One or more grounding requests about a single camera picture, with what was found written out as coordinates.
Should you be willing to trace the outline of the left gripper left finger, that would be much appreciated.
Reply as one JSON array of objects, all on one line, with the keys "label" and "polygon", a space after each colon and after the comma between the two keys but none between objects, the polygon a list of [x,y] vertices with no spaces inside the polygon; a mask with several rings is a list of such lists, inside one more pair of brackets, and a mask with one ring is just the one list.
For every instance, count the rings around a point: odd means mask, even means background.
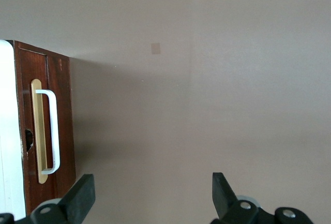
[{"label": "left gripper left finger", "polygon": [[82,223],[94,203],[94,176],[84,174],[65,196],[40,204],[30,218],[32,223]]}]

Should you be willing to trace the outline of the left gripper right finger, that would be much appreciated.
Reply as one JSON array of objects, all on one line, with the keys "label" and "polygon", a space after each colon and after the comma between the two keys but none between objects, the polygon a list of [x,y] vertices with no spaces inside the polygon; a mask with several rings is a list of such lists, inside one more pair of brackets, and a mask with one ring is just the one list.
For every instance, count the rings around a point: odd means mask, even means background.
[{"label": "left gripper right finger", "polygon": [[259,210],[248,200],[239,200],[224,174],[213,173],[212,199],[218,218],[211,223],[257,223]]}]

